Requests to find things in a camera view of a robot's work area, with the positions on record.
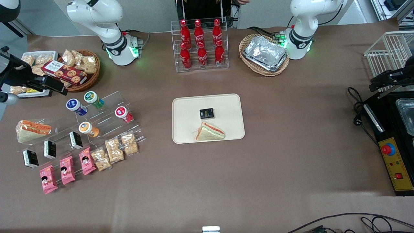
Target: bottle cap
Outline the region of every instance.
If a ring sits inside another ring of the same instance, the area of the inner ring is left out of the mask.
[[[66,102],[66,108],[70,111],[75,111],[80,107],[80,102],[77,99],[70,99]]]
[[[127,116],[127,114],[128,114],[128,110],[126,107],[121,106],[115,109],[115,115],[119,118],[124,118]]]
[[[79,125],[79,132],[81,133],[90,133],[92,131],[92,124],[84,121]]]
[[[98,99],[98,95],[94,91],[88,91],[83,98],[86,103],[91,104]]]

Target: pink snack package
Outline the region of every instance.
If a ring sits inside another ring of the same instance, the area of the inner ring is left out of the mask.
[[[82,163],[82,172],[87,175],[96,170],[94,160],[91,157],[90,147],[79,153],[80,162]]]
[[[72,156],[64,158],[60,161],[60,173],[63,185],[76,180]]]
[[[42,179],[42,188],[45,194],[58,188],[56,185],[55,170],[52,165],[40,170],[40,177]]]

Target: coca-cola bottle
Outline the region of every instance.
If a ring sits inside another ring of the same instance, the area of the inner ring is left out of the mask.
[[[220,19],[214,20],[214,28],[213,28],[213,47],[216,47],[216,43],[218,40],[221,40],[221,27],[220,27]]]
[[[199,42],[204,43],[204,31],[201,28],[201,21],[199,19],[195,20],[195,30],[194,30],[195,44],[198,47]]]
[[[224,65],[224,48],[223,48],[223,41],[218,40],[217,41],[217,47],[215,51],[216,55],[216,66],[217,67],[223,67]]]
[[[183,62],[184,70],[191,69],[190,53],[188,52],[185,43],[181,43],[181,61]]]
[[[198,43],[198,65],[200,66],[200,69],[207,68],[207,51],[204,48],[204,42]]]
[[[187,49],[191,49],[191,37],[190,30],[188,30],[187,22],[185,19],[180,21],[181,24],[181,40],[185,43]]]

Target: brown table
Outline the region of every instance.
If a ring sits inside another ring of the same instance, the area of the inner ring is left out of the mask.
[[[114,169],[82,177],[44,195],[38,172],[23,166],[15,140],[21,119],[67,114],[67,99],[23,100],[0,123],[0,231],[10,232],[287,232],[316,218],[371,212],[412,222],[413,197],[395,197],[381,155],[353,125],[346,87],[366,98],[362,53],[395,20],[320,27],[305,58],[274,78],[252,72],[238,56],[250,30],[229,30],[230,68],[177,74],[171,35],[152,34],[142,59],[116,66],[96,36],[29,37],[29,50],[89,49],[101,59],[92,88],[121,91],[147,140],[141,153]],[[246,135],[241,140],[174,144],[171,103],[177,97],[237,93]],[[319,225],[361,231],[358,217]],[[395,230],[407,230],[395,224]]]

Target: foil container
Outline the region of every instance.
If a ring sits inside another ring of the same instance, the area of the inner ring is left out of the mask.
[[[275,72],[287,58],[287,50],[263,36],[256,36],[244,49],[243,55],[267,71]]]

